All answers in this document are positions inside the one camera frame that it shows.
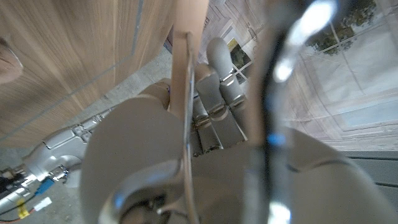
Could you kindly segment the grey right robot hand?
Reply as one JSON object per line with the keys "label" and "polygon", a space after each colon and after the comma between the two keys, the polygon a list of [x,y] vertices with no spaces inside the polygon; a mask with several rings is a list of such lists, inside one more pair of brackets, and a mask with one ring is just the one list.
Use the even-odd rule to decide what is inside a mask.
{"label": "grey right robot hand", "polygon": [[83,162],[86,147],[97,125],[113,109],[104,110],[80,123],[59,129],[43,140],[23,158],[25,181],[65,178],[70,169]]}

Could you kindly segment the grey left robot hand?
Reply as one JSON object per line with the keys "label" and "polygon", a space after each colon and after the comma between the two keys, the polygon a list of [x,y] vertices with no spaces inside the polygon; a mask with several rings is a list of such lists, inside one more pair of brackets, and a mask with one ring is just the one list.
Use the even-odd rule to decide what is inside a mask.
{"label": "grey left robot hand", "polygon": [[207,8],[177,3],[170,83],[148,86],[95,127],[81,172],[85,221],[396,223],[394,207],[351,159],[282,119],[298,53],[338,2],[268,4],[248,92],[223,39],[197,63]]}

